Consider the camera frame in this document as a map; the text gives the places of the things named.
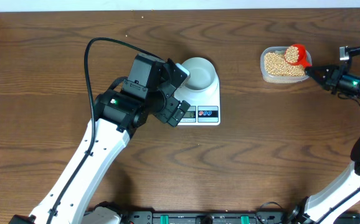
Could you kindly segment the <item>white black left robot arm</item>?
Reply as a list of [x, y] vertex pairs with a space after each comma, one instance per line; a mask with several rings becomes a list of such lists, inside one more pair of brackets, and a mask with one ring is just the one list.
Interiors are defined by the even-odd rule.
[[10, 222], [81, 223], [108, 168], [148, 116], [178, 125], [190, 105], [173, 94], [190, 77], [179, 63], [138, 54], [130, 74], [97, 96], [82, 142], [48, 195], [28, 216]]

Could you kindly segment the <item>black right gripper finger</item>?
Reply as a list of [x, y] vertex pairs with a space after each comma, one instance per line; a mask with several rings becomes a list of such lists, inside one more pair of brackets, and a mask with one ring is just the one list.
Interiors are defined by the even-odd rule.
[[327, 78], [325, 75], [316, 74], [316, 73], [307, 73], [307, 75], [313, 79], [320, 87], [324, 90], [330, 90], [329, 85], [327, 84]]
[[305, 72], [308, 76], [330, 76], [335, 70], [338, 70], [338, 65], [323, 65], [323, 66], [314, 66], [306, 67]]

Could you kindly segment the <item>red plastic scoop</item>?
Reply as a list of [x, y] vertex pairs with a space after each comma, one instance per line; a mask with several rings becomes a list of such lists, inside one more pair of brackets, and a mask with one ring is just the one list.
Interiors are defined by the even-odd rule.
[[308, 61], [305, 46], [301, 44], [293, 44], [289, 46], [285, 51], [284, 58], [290, 65], [301, 65], [304, 68], [311, 66], [311, 63]]

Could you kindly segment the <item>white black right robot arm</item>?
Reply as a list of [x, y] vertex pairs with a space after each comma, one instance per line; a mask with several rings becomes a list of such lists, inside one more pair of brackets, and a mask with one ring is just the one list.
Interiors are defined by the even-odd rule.
[[[306, 72], [332, 94], [360, 100], [360, 77], [349, 73], [352, 57], [342, 56], [340, 61], [341, 65], [308, 67]], [[334, 223], [360, 201], [360, 138], [353, 146], [350, 158], [346, 169], [332, 183], [296, 206], [289, 215], [289, 223]]]

